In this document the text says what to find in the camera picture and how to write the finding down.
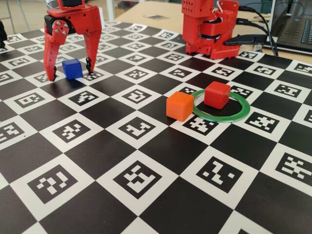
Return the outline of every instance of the laptop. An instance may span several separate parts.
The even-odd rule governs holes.
[[[278,49],[312,55],[312,18],[287,14],[288,3],[285,2],[287,1],[273,0],[269,22]],[[299,14],[303,15],[302,6],[296,5],[294,7],[300,8]]]

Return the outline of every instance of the table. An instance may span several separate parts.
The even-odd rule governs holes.
[[[147,15],[161,15],[168,17],[164,20],[147,19],[144,16]],[[255,20],[256,14],[249,12],[238,12],[239,18]],[[128,22],[128,23],[140,23],[150,27],[167,29],[173,32],[182,34],[183,31],[183,14],[181,12],[181,4],[167,3],[158,1],[146,1],[141,2],[134,6],[124,14],[116,18],[116,21]],[[257,28],[237,25],[234,29],[233,36],[245,35],[245,34],[263,34],[263,32]],[[244,50],[253,50],[252,46],[242,46]],[[263,48],[265,54],[273,55],[270,48]],[[287,59],[294,59],[302,62],[312,64],[312,56],[295,52],[288,52],[279,50],[279,56]]]
[[[90,75],[79,35],[61,46],[55,82],[41,30],[0,52],[0,233],[309,233],[312,66],[244,50],[189,56],[177,33],[106,24]],[[68,81],[72,58],[84,76]],[[166,117],[168,96],[213,81],[246,98],[245,119]]]

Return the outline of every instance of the white square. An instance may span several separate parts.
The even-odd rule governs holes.
[[[292,120],[312,128],[312,107],[302,104]]]
[[[128,28],[124,28],[123,30],[133,32],[133,33],[139,33],[139,32],[144,31],[146,28],[147,28],[146,25],[134,23]]]
[[[10,52],[12,50],[15,50],[15,48],[13,48],[9,45],[5,45],[4,48],[0,48],[0,54],[4,54],[4,53]]]
[[[264,56],[263,53],[256,52],[256,51],[246,51],[246,50],[240,50],[238,52],[238,58],[251,61],[251,62],[258,62],[262,57]]]
[[[140,127],[133,126],[132,122],[134,120],[141,123]],[[134,111],[125,118],[107,127],[106,130],[138,149],[166,128],[167,125],[158,120],[139,111]]]
[[[167,93],[164,94],[166,97],[170,97],[172,94],[174,94],[176,91],[183,92],[186,94],[192,94],[195,91],[201,90],[202,88],[199,88],[197,86],[187,84],[187,83],[182,83],[173,88],[172,90],[168,91]]]
[[[239,233],[241,230],[252,234],[272,234],[237,211],[232,212],[219,234]]]
[[[143,39],[146,39],[146,38],[149,38],[149,37],[150,36],[145,35],[145,34],[141,34],[141,33],[131,33],[131,34],[123,36],[122,38],[138,41],[138,40],[143,40]]]
[[[151,226],[137,217],[121,234],[158,234]]]
[[[150,169],[151,173],[145,175],[140,173],[139,175],[133,173],[133,176],[139,176],[144,178],[144,182],[136,182],[135,184],[129,180],[125,187],[122,187],[114,179],[117,176],[124,176],[126,178],[127,169],[129,167],[136,167],[140,162],[141,166]],[[117,164],[107,173],[102,175],[97,182],[102,185],[106,190],[108,190],[113,196],[115,196],[120,202],[122,202],[126,207],[128,207],[136,215],[140,215],[153,201],[165,191],[178,177],[175,173],[162,166],[158,162],[154,161],[150,157],[146,156],[140,151],[135,151],[122,162]],[[134,189],[142,186],[141,188],[146,188],[153,180],[158,179],[140,198],[136,198],[129,191],[137,193]]]
[[[65,171],[67,171],[74,179],[76,179],[77,182],[47,203],[43,203],[42,200],[31,189],[28,183],[35,180],[36,178],[40,178],[41,175],[59,165],[65,169]],[[10,186],[14,192],[16,192],[31,214],[35,217],[35,219],[39,221],[61,205],[65,204],[67,201],[89,186],[93,181],[94,179],[92,179],[66,155],[60,155],[42,165],[41,167],[33,170],[32,172],[24,175],[23,177],[15,180],[10,184]]]
[[[9,69],[15,69],[18,67],[22,67],[28,64],[31,64],[33,62],[37,62],[34,58],[24,55],[17,58],[9,59],[6,61],[1,62],[2,65],[6,66]]]
[[[242,172],[236,183],[232,186],[230,191],[227,193],[212,183],[204,180],[203,178],[196,175],[200,170],[202,170],[206,163],[210,160],[213,160],[213,157],[217,160],[223,162],[223,164],[215,164],[215,176],[214,180],[218,180],[222,185],[222,181],[226,179],[226,176],[219,177],[219,170],[227,164]],[[205,193],[211,195],[215,199],[221,201],[225,205],[229,206],[232,209],[238,205],[239,201],[251,185],[258,171],[226,154],[214,149],[209,146],[205,149],[194,161],[193,163],[185,169],[185,171],[180,175],[183,179],[195,185]]]
[[[232,80],[235,77],[239,76],[242,72],[243,70],[229,67],[220,63],[215,64],[203,71],[203,73],[226,80]]]
[[[60,72],[60,71],[56,71],[56,75],[57,75],[57,77],[54,81],[49,81],[49,78],[48,78],[45,71],[27,76],[27,77],[25,77],[25,79],[37,87],[42,87],[44,85],[51,84],[55,81],[64,79],[66,77],[65,74]]]
[[[217,137],[228,127],[230,123],[216,123],[203,120],[193,114],[191,114],[185,121],[176,121],[170,125],[170,127],[185,133],[197,140],[210,145]]]
[[[140,65],[142,63],[145,63],[147,61],[152,60],[154,57],[149,56],[149,55],[145,55],[145,54],[141,54],[139,52],[135,52],[132,54],[128,54],[125,55],[123,57],[120,57],[119,60],[130,63],[134,66],[136,65]]]
[[[197,76],[200,72],[181,65],[174,65],[160,74],[172,79],[179,80],[181,82],[187,82],[191,78]]]
[[[13,44],[13,43],[21,42],[25,40],[28,40],[28,39],[24,37],[22,34],[17,33],[17,34],[9,35],[8,40],[5,41],[5,44],[9,45],[9,44]]]
[[[277,79],[284,72],[284,69],[255,62],[245,71],[263,77]]]
[[[55,97],[40,88],[33,89],[20,95],[11,97],[3,102],[17,114],[30,111],[48,102],[55,100]]]
[[[80,134],[80,132],[78,132],[78,134],[75,135],[77,131],[74,131],[73,126],[69,126],[69,124],[72,122],[77,122],[79,125],[82,125],[83,128],[85,129],[88,128],[89,130],[83,133],[82,135],[76,137],[78,134]],[[64,138],[66,137],[70,141],[66,142],[64,139],[61,138],[61,135],[58,136],[53,132],[57,130],[58,131],[62,130],[63,132],[62,135],[64,136]],[[64,153],[70,150],[71,148],[79,145],[80,143],[84,142],[85,140],[89,139],[90,137],[94,136],[95,134],[99,133],[102,130],[103,130],[102,127],[93,123],[85,116],[77,113],[66,119],[63,119],[62,121],[56,124],[53,124],[50,127],[41,130],[40,133],[45,138],[47,138],[49,142],[51,142],[53,145],[55,145],[59,150],[61,150]]]
[[[29,123],[20,116],[0,122],[0,150],[13,145],[37,133]]]
[[[138,110],[160,96],[161,94],[136,84],[113,95],[112,98]]]
[[[276,79],[264,91],[282,98],[303,103],[311,89]]]
[[[254,115],[256,116],[258,115],[260,119],[249,120],[249,118],[251,117],[253,113],[255,113]],[[253,133],[256,133],[258,135],[261,135],[265,138],[278,142],[280,138],[283,136],[290,122],[291,121],[288,119],[285,119],[283,117],[274,115],[272,113],[269,113],[269,112],[266,112],[266,111],[263,111],[263,110],[260,110],[258,108],[251,106],[249,114],[243,120],[234,122],[233,124],[239,127],[242,127],[246,130],[249,130]]]
[[[80,50],[80,49],[84,49],[84,47],[78,44],[66,43],[59,47],[58,52],[62,54],[66,54],[66,53],[70,53],[70,52]]]
[[[278,143],[260,172],[312,196],[312,186],[304,182],[312,176],[312,171],[306,169],[306,164],[311,163],[311,156]]]
[[[286,70],[312,77],[312,65],[305,62],[293,60]]]
[[[230,81],[227,83],[231,87],[231,92],[240,94],[251,105],[263,92],[261,90]]]
[[[0,173],[0,190],[9,185],[3,175]]]
[[[23,79],[23,77],[11,70],[0,72],[0,86],[19,79]]]
[[[170,51],[177,50],[183,46],[185,45],[175,42],[175,41],[163,41],[161,43],[154,45],[154,47],[158,47],[160,49],[165,49],[165,50],[170,50]]]
[[[155,76],[156,74],[157,74],[156,72],[150,71],[148,69],[139,66],[134,66],[127,70],[117,73],[116,76],[123,78],[127,81],[130,81],[134,84],[139,84],[140,82],[147,80]]]
[[[140,42],[140,41],[133,41],[133,42],[130,42],[128,44],[121,46],[121,48],[124,48],[127,50],[132,50],[134,52],[141,51],[141,50],[147,49],[149,47],[151,47],[151,45]]]
[[[102,53],[102,52],[112,50],[115,48],[118,48],[118,46],[107,43],[107,42],[101,42],[100,44],[98,44],[97,52]]]
[[[101,80],[104,80],[112,76],[112,74],[105,72],[97,67],[94,68],[92,74],[89,74],[88,70],[83,71],[82,74],[83,74],[83,77],[77,78],[76,80],[86,85],[97,83]]]
[[[213,63],[219,63],[222,60],[224,60],[224,58],[221,58],[221,59],[211,59],[210,56],[203,55],[203,54],[197,54],[197,55],[194,56],[194,58],[205,60],[205,61],[208,61],[208,62],[213,62]]]
[[[85,86],[81,89],[78,89],[76,91],[73,91],[67,95],[58,98],[58,100],[63,102],[70,108],[74,109],[75,111],[80,112],[107,98],[109,97],[104,93],[89,86]]]
[[[176,38],[177,35],[179,35],[179,33],[163,29],[159,33],[153,35],[153,38],[158,38],[161,40],[172,40],[173,38]]]
[[[41,44],[28,45],[28,46],[18,48],[17,50],[26,54],[26,55],[30,55],[33,53],[44,51],[44,45],[41,45]]]
[[[175,51],[169,51],[168,53],[158,56],[157,59],[170,62],[173,64],[179,64],[190,59],[191,57],[192,56],[186,54],[178,53]]]

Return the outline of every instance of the green ring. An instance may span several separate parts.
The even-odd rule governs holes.
[[[196,115],[196,116],[198,116],[204,120],[208,120],[211,122],[219,122],[219,123],[236,122],[236,121],[239,121],[239,120],[243,119],[244,117],[246,117],[250,111],[250,105],[246,101],[245,98],[243,98],[239,94],[230,92],[230,97],[237,100],[240,103],[240,105],[242,106],[242,109],[240,112],[238,112],[237,114],[232,115],[232,116],[213,116],[213,115],[207,114],[207,113],[201,111],[200,109],[198,109],[197,106],[195,106],[196,98],[199,95],[203,94],[204,92],[205,92],[205,90],[202,89],[202,90],[199,90],[199,91],[192,93],[192,95],[194,96],[193,113],[194,113],[194,115]]]

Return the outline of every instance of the black square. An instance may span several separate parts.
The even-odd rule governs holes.
[[[114,60],[98,66],[99,69],[102,69],[103,71],[109,72],[113,75],[122,72],[124,70],[127,70],[130,67],[133,67],[133,65],[120,60]]]
[[[201,141],[169,127],[139,150],[179,175],[206,147]]]
[[[37,131],[41,131],[73,114],[76,111],[58,100],[27,111],[20,116],[32,125]]]
[[[253,91],[251,91],[251,90],[240,88],[240,87],[238,87],[236,85],[233,85],[231,87],[231,92],[237,93],[237,94],[241,95],[244,98],[248,98],[253,93]]]
[[[306,234],[312,230],[312,198],[262,173],[236,210],[272,233]]]
[[[55,98],[59,98],[63,95],[71,93],[77,89],[84,87],[84,86],[86,86],[86,85],[75,80],[75,79],[72,79],[72,80],[61,79],[61,80],[55,81],[51,84],[47,84],[47,85],[43,86],[41,89],[43,89],[47,93],[51,94]]]
[[[20,234],[36,223],[10,186],[0,190],[0,211],[1,233]]]
[[[301,103],[263,92],[252,103],[252,106],[287,119],[293,119]]]
[[[157,58],[154,58],[150,61],[140,64],[140,67],[146,68],[148,70],[151,70],[157,73],[167,70],[169,67],[172,67],[172,66],[173,66],[172,63],[166,62]]]
[[[240,59],[240,58],[226,58],[220,62],[220,64],[229,66],[229,67],[234,67],[240,70],[246,70],[249,68],[251,65],[253,65],[253,62]]]
[[[233,124],[211,144],[217,150],[257,170],[260,170],[275,145],[276,142]]]
[[[296,89],[291,86],[287,86],[284,84],[280,84],[277,86],[277,88],[274,90],[275,92],[285,94],[294,98],[297,98],[299,94],[301,93],[301,89]]]
[[[199,58],[189,58],[188,60],[180,63],[181,66],[189,67],[198,71],[204,71],[207,68],[215,65],[213,62],[202,60]]]
[[[285,153],[275,170],[312,186],[312,163],[301,158]]]
[[[112,49],[112,50],[108,50],[108,51],[105,51],[104,52],[106,55],[108,56],[112,56],[114,58],[120,58],[122,56],[125,56],[125,55],[128,55],[128,54],[131,54],[133,53],[133,51],[131,50],[126,50],[124,48],[115,48],[115,49]]]
[[[155,126],[151,123],[146,122],[139,117],[135,117],[134,119],[120,126],[118,129],[138,140],[152,131],[154,128]]]
[[[101,131],[67,151],[66,155],[86,173],[97,179],[134,151],[135,148],[115,135]]]
[[[1,151],[0,171],[11,183],[60,154],[52,143],[36,133]]]
[[[42,219],[40,224],[48,233],[54,234],[121,233],[136,217],[94,182]]]
[[[292,60],[265,54],[258,62],[269,66],[286,69],[291,64]]]
[[[71,142],[72,140],[82,136],[91,129],[80,123],[78,120],[73,120],[55,130],[53,133],[61,138],[66,143]]]
[[[8,84],[0,85],[0,99],[6,100],[35,88],[36,86],[27,80],[19,79]]]
[[[97,98],[98,96],[96,96],[95,94],[92,94],[89,91],[83,91],[82,93],[76,94],[68,99],[71,100],[73,103],[82,106]]]
[[[43,71],[44,67],[42,62],[33,62],[28,65],[13,69],[13,72],[16,72],[21,77],[27,77]]]
[[[203,134],[204,136],[208,135],[208,133],[211,132],[217,125],[218,123],[216,122],[204,120],[197,116],[193,116],[183,124],[184,127]]]
[[[141,86],[153,90],[159,94],[165,94],[179,85],[181,82],[169,77],[157,74],[140,83]]]
[[[94,123],[106,128],[121,120],[133,111],[134,109],[130,106],[125,105],[113,98],[108,98],[81,111],[80,113]]]
[[[144,100],[148,99],[151,96],[152,95],[150,95],[150,94],[148,94],[142,90],[134,89],[133,91],[130,91],[129,93],[123,95],[122,97],[133,102],[133,103],[135,103],[135,104],[138,104],[138,103],[141,103]]]
[[[226,79],[214,77],[205,73],[199,73],[197,76],[193,77],[192,79],[188,80],[187,83],[197,86],[199,88],[205,89],[208,85],[212,82],[217,81],[220,83],[228,83],[229,81]]]
[[[253,112],[245,121],[245,123],[255,128],[261,129],[267,133],[272,133],[275,127],[278,125],[279,120],[260,114],[258,112]]]
[[[158,233],[217,234],[231,213],[232,209],[178,177],[140,218]]]
[[[114,178],[114,181],[129,192],[136,199],[142,197],[154,184],[161,179],[162,176],[154,172],[152,169],[143,163],[136,161],[119,175]]]
[[[304,74],[284,71],[277,79],[290,84],[295,84],[308,89],[312,89],[311,77]]]
[[[242,72],[237,77],[233,79],[234,82],[244,84],[259,90],[265,90],[274,80],[270,78],[266,78],[263,76],[259,76],[256,74],[252,74],[249,72]]]
[[[46,204],[76,183],[77,180],[68,171],[61,165],[57,165],[28,182],[27,185]]]
[[[242,174],[242,171],[214,156],[196,173],[198,177],[226,193],[229,193]]]
[[[302,124],[291,122],[279,143],[312,155],[312,129]]]

